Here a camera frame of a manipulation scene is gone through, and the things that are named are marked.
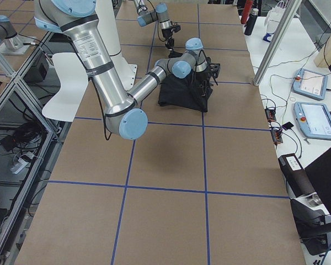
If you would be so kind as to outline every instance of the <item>plastic bag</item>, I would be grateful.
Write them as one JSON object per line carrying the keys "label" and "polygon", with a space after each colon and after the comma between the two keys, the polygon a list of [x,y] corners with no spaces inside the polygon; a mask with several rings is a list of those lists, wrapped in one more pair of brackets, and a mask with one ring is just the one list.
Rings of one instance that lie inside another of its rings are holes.
{"label": "plastic bag", "polygon": [[266,26],[266,35],[263,37],[264,41],[269,43],[272,41],[277,26],[286,10],[287,2],[285,3],[284,1],[279,1],[277,5],[267,13],[264,23]]}

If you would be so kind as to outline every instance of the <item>small robot arm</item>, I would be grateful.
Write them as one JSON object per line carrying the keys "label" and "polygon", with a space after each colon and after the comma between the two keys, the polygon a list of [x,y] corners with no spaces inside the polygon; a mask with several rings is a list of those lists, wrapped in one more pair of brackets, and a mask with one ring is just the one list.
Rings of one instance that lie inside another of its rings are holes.
{"label": "small robot arm", "polygon": [[88,76],[92,79],[106,107],[106,128],[124,139],[134,140],[146,130],[146,113],[137,108],[165,78],[173,73],[184,78],[191,69],[200,69],[206,63],[201,55],[198,38],[187,42],[182,57],[161,59],[128,92],[124,90],[114,64],[98,32],[96,0],[35,0],[36,25],[45,30],[62,32],[76,47]]}
{"label": "small robot arm", "polygon": [[141,27],[144,27],[152,22],[158,21],[162,35],[165,38],[165,45],[170,50],[170,57],[178,57],[181,54],[174,52],[173,33],[177,33],[181,27],[177,23],[170,20],[168,14],[168,7],[165,3],[160,3],[152,11],[148,11],[147,6],[143,0],[134,0],[136,12],[138,14],[137,21]]}
{"label": "small robot arm", "polygon": [[0,43],[4,41],[9,50],[15,51],[23,46],[16,30],[5,15],[0,15]]}

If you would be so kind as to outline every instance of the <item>white table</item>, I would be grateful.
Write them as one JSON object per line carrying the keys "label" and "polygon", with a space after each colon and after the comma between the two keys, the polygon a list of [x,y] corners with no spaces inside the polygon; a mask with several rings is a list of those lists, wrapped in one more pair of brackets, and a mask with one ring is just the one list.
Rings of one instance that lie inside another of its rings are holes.
{"label": "white table", "polygon": [[[248,50],[250,52],[250,58],[252,64],[254,66],[254,71],[257,71],[257,67],[260,66],[262,58],[269,46],[269,43],[263,40],[263,36],[266,33],[266,27],[264,26],[264,17],[259,17],[255,24],[253,33],[251,36],[245,36]],[[279,75],[287,78],[293,78],[297,72],[297,70],[304,66],[312,71],[316,71],[322,74],[328,74],[330,71],[327,68],[318,68],[315,66],[313,60],[317,56],[318,52],[315,50],[315,45],[311,41],[309,35],[305,31],[303,25],[299,21],[299,19],[293,19],[291,25],[289,26],[285,36],[283,37],[282,42],[270,64],[270,66],[277,65],[281,62],[287,61],[297,61],[303,59],[304,57],[309,56],[311,53],[312,56],[300,62],[290,62],[285,63],[280,66],[271,67],[267,70],[259,88],[261,94],[266,95],[268,98],[272,99],[277,106],[285,105],[285,102],[274,96],[271,92],[271,88],[269,85],[270,77],[272,75]],[[316,140],[316,139],[308,139],[305,141],[305,136],[301,133],[299,129],[299,125],[294,118],[293,115],[293,105],[295,101],[300,102],[319,102],[317,100],[296,94],[294,92],[290,93],[290,89],[292,86],[293,79],[283,79],[281,77],[274,76],[271,79],[271,84],[273,88],[273,92],[279,95],[282,98],[288,99],[288,105],[286,113],[284,114],[284,108],[277,108],[276,110],[276,118],[280,124],[284,124],[288,121],[294,124],[292,128],[297,136],[300,138],[302,143],[302,157],[299,159],[300,163],[303,167],[308,166],[311,162],[313,162],[317,157],[319,157],[322,153],[327,151],[331,147],[331,141],[328,140]],[[331,75],[328,76],[328,85],[327,88],[331,89]],[[328,109],[331,110],[331,92],[326,92],[326,97],[323,101],[320,101],[327,105]],[[268,102],[267,106],[273,106],[272,102]],[[285,131],[286,134],[290,135],[297,141],[296,136],[292,131]],[[295,151],[296,145],[295,143],[289,139],[286,135],[282,136],[284,141],[283,144],[279,144],[276,150],[277,157],[287,153],[293,153]],[[300,148],[298,147],[298,152],[296,156],[298,157],[300,154]],[[318,256],[311,256],[306,250],[305,246],[303,246],[303,250],[305,253],[306,263],[311,265],[315,259],[321,259]],[[331,251],[326,258],[324,265],[331,265]]]}

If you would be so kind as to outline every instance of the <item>red cylinder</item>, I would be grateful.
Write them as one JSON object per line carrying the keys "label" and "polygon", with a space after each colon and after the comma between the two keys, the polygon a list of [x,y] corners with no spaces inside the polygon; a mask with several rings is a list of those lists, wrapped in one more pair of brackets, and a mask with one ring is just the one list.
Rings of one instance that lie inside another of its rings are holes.
{"label": "red cylinder", "polygon": [[253,0],[247,0],[245,2],[244,10],[242,12],[242,19],[241,19],[242,25],[245,25],[247,23],[247,21],[248,21],[250,9],[253,6],[253,2],[254,2]]}

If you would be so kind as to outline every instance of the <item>black cloth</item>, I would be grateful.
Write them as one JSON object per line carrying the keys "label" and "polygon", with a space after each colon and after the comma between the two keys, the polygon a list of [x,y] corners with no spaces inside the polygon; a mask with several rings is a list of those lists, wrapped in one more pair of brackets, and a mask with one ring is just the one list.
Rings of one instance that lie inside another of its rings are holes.
{"label": "black cloth", "polygon": [[210,83],[200,83],[193,71],[184,79],[169,75],[161,84],[158,104],[161,107],[175,105],[207,112],[207,100],[212,91]]}

